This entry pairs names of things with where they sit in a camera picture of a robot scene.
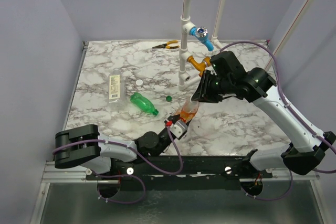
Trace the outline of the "orange label tea bottle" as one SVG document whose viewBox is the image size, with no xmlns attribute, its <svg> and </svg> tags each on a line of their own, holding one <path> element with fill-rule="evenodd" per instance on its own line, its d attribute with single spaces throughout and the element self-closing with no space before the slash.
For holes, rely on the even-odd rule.
<svg viewBox="0 0 336 224">
<path fill-rule="evenodd" d="M 185 124 L 190 123 L 197 114 L 199 106 L 200 103 L 198 101 L 193 101 L 191 98 L 188 98 L 174 115 L 179 115 L 179 119 Z"/>
</svg>

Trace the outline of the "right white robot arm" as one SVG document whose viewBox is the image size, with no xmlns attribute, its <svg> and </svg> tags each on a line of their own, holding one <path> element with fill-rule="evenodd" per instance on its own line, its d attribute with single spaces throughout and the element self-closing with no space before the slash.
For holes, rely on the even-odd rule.
<svg viewBox="0 0 336 224">
<path fill-rule="evenodd" d="M 313 126 L 297 109 L 286 104 L 276 81 L 262 68 L 217 74 L 205 70 L 191 99 L 219 103 L 230 97 L 260 108 L 290 139 L 290 144 L 283 147 L 250 151 L 241 165 L 246 177 L 255 177 L 261 170 L 271 168 L 287 168 L 306 175 L 321 163 L 335 141 L 334 133 Z"/>
</svg>

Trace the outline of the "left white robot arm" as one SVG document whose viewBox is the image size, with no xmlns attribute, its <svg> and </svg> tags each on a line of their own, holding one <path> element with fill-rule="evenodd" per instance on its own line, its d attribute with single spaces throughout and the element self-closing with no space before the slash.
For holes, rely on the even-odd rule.
<svg viewBox="0 0 336 224">
<path fill-rule="evenodd" d="M 116 166 L 111 163 L 116 159 L 125 163 L 142 160 L 155 170 L 168 175 L 182 171 L 183 161 L 175 140 L 181 139 L 187 132 L 188 124 L 182 120 L 165 121 L 165 128 L 159 133 L 146 132 L 136 140 L 119 140 L 101 135 L 98 126 L 89 124 L 56 134 L 55 167 L 57 169 L 82 166 L 99 173 L 104 179 L 116 175 Z M 163 170 L 154 165 L 149 158 L 159 156 L 171 144 L 177 152 L 180 167 L 175 172 Z"/>
</svg>

